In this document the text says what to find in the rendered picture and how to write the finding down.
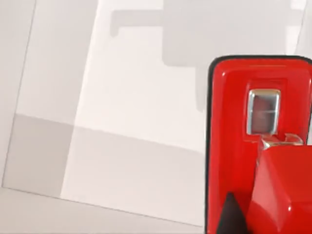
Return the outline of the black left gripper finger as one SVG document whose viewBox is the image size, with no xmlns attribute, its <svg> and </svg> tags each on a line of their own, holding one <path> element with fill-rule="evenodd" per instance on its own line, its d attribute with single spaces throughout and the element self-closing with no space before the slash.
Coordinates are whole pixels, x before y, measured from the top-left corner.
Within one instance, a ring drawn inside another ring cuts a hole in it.
<svg viewBox="0 0 312 234">
<path fill-rule="evenodd" d="M 247 234 L 246 218 L 233 193 L 227 193 L 222 207 L 217 234 Z"/>
</svg>

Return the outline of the red stapler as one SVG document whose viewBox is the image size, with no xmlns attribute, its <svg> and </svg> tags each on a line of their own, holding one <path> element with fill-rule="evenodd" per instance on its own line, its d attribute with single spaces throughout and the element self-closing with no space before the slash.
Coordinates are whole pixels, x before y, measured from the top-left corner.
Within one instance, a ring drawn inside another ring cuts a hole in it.
<svg viewBox="0 0 312 234">
<path fill-rule="evenodd" d="M 227 193 L 247 234 L 312 234 L 312 60 L 222 56 L 208 82 L 204 234 Z"/>
</svg>

